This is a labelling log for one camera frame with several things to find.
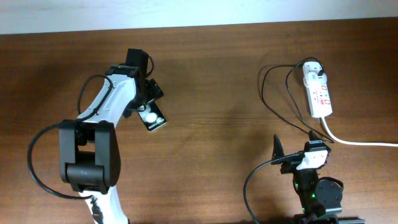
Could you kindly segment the black Galaxy flip phone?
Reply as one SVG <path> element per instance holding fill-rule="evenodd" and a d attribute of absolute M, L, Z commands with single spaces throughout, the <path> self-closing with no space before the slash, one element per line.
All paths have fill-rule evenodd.
<path fill-rule="evenodd" d="M 147 105 L 144 111 L 138 112 L 138 115 L 149 132 L 153 132 L 167 123 L 166 117 L 156 102 Z"/>

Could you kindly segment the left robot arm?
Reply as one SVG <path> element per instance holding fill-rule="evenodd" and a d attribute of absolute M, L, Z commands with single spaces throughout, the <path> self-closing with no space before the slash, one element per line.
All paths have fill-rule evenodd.
<path fill-rule="evenodd" d="M 111 66 L 93 102 L 75 120 L 59 128 L 60 176 L 86 202 L 95 223 L 129 223 L 118 196 L 121 173 L 116 127 L 122 117 L 138 114 L 150 132 L 167 120 L 156 101 L 164 93 L 150 78 L 152 57 L 128 49 L 125 62 Z"/>

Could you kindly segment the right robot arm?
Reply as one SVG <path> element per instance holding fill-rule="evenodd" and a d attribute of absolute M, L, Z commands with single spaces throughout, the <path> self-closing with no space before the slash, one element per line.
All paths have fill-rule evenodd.
<path fill-rule="evenodd" d="M 331 149 L 314 132 L 309 132 L 304 149 L 285 155 L 275 134 L 272 164 L 280 165 L 281 174 L 292 174 L 292 184 L 300 199 L 302 213 L 294 215 L 294 223 L 338 223 L 342 211 L 344 185 L 332 177 L 320 177 L 318 170 L 327 164 Z"/>

